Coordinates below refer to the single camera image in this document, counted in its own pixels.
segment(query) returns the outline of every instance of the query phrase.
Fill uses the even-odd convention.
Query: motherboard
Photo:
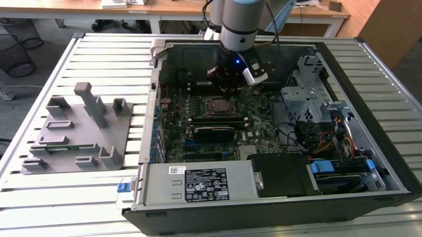
[[[205,91],[200,94],[212,94],[212,87]],[[197,95],[193,88],[162,86],[165,162],[240,160],[281,152],[271,120],[275,93],[241,87],[230,96]]]

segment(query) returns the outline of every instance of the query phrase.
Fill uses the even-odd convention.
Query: blue latch
[[[321,172],[333,172],[333,167],[331,161],[328,160],[315,160],[311,164],[312,173],[321,173]]]
[[[117,193],[130,192],[130,183],[118,183],[117,184]]]
[[[367,165],[368,165],[368,169],[372,171],[375,169],[375,164],[371,159],[367,159]]]

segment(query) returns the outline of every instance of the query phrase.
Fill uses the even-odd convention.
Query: circuit board
[[[164,110],[165,162],[238,160],[238,146],[253,145],[256,153],[279,153],[277,130],[271,121],[272,92],[242,87],[234,96],[192,96],[185,88],[168,89]],[[229,142],[197,144],[192,134],[208,118],[221,118],[221,127],[233,126]]]

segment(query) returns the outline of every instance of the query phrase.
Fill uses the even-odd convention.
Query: white table leg
[[[13,92],[6,88],[6,86],[0,81],[0,97],[2,100],[11,100],[14,98]]]
[[[336,18],[331,19],[331,24],[328,25],[327,31],[323,34],[323,37],[335,37],[337,31],[340,30],[344,19]]]
[[[160,16],[148,16],[152,34],[160,34],[158,21]]]

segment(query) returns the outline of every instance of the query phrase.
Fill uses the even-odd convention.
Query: wire mesh trash can
[[[0,35],[0,68],[13,78],[19,78],[34,70],[31,59],[19,45],[17,35]]]
[[[0,24],[9,34],[17,35],[25,49],[35,48],[42,44],[41,37],[30,19],[0,18]]]

